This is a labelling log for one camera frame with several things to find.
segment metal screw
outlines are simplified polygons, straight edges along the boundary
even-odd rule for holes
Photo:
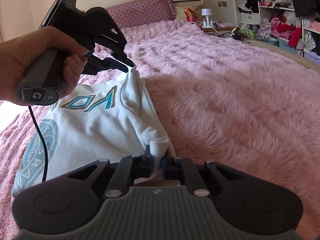
[[[193,195],[197,197],[207,197],[210,195],[210,191],[204,188],[199,188],[193,192]]]
[[[160,193],[162,193],[162,190],[157,188],[153,191],[153,193],[159,195]]]
[[[120,197],[122,195],[122,192],[118,189],[109,189],[106,192],[106,196],[110,198]]]

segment red snack bag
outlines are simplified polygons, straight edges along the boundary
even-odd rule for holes
[[[188,8],[187,10],[184,11],[184,13],[187,17],[188,22],[198,22],[199,21],[196,13],[193,10]]]

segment quilted headboard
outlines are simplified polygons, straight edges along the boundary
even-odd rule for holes
[[[172,21],[170,0],[136,0],[107,8],[120,29],[161,21]]]

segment wall socket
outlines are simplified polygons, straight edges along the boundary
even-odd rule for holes
[[[227,7],[227,2],[217,2],[218,7]]]

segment white lamp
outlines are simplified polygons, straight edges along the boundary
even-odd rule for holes
[[[204,28],[210,28],[210,16],[212,15],[212,10],[211,9],[202,9],[201,10],[201,15],[206,17],[207,24],[204,26]]]

